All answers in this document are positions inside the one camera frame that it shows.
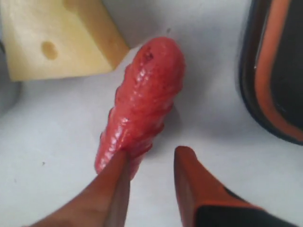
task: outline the red sausage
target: red sausage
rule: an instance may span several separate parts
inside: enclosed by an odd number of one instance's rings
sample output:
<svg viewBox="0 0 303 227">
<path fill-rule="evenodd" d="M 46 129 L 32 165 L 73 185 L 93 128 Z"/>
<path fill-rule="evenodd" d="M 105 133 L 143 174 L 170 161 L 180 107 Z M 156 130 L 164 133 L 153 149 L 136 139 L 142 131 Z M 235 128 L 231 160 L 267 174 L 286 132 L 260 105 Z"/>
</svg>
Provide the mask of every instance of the red sausage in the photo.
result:
<svg viewBox="0 0 303 227">
<path fill-rule="evenodd" d="M 175 41 L 166 37 L 150 40 L 127 66 L 116 91 L 115 106 L 100 137 L 95 169 L 100 173 L 118 151 L 128 152 L 131 178 L 144 154 L 164 128 L 164 117 L 182 89 L 184 57 Z"/>
</svg>

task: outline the yellow cheese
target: yellow cheese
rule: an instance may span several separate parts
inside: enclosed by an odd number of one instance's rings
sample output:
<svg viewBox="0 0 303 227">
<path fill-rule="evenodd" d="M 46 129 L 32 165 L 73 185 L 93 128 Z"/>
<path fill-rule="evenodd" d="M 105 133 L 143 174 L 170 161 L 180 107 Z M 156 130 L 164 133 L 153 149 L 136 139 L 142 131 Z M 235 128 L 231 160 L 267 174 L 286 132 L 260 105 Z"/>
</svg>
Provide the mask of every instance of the yellow cheese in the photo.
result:
<svg viewBox="0 0 303 227">
<path fill-rule="evenodd" d="M 0 0 L 14 81 L 107 73 L 129 49 L 100 0 Z"/>
</svg>

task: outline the block of cheese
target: block of cheese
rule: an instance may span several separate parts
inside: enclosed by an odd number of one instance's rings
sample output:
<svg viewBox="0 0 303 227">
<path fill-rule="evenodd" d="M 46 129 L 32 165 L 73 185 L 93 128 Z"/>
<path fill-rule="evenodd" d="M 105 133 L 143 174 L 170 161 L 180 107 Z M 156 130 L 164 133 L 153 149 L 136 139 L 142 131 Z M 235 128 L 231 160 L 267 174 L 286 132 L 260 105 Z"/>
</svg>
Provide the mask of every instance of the block of cheese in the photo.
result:
<svg viewBox="0 0 303 227">
<path fill-rule="evenodd" d="M 13 81 L 107 73 L 129 48 L 101 0 L 1 0 Z"/>
</svg>

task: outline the white table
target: white table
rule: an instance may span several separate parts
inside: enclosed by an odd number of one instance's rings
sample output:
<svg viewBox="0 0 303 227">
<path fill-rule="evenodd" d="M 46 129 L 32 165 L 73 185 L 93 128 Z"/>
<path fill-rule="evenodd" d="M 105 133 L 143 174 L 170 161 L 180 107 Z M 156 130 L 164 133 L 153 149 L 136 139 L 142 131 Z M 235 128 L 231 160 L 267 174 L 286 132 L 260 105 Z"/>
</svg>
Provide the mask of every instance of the white table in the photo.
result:
<svg viewBox="0 0 303 227">
<path fill-rule="evenodd" d="M 131 46 L 177 40 L 185 87 L 165 131 L 132 181 L 127 227 L 180 227 L 173 181 L 178 145 L 243 198 L 303 225 L 303 149 L 261 128 L 236 90 L 238 53 L 250 0 L 106 0 Z M 27 82 L 0 118 L 0 223 L 30 224 L 94 177 L 101 131 L 133 49 L 113 73 Z"/>
</svg>

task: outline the cheese hole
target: cheese hole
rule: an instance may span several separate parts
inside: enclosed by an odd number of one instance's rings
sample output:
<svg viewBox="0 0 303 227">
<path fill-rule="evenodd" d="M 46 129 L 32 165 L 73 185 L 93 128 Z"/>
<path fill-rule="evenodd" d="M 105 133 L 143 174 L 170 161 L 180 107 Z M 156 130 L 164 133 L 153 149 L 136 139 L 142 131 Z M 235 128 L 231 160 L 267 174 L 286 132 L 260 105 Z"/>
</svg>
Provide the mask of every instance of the cheese hole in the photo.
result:
<svg viewBox="0 0 303 227">
<path fill-rule="evenodd" d="M 77 11 L 77 4 L 75 0 L 62 0 L 62 3 L 66 10 L 72 13 Z"/>
<path fill-rule="evenodd" d="M 41 45 L 41 50 L 48 60 L 55 60 L 58 57 L 56 46 L 52 42 L 43 42 Z"/>
</svg>

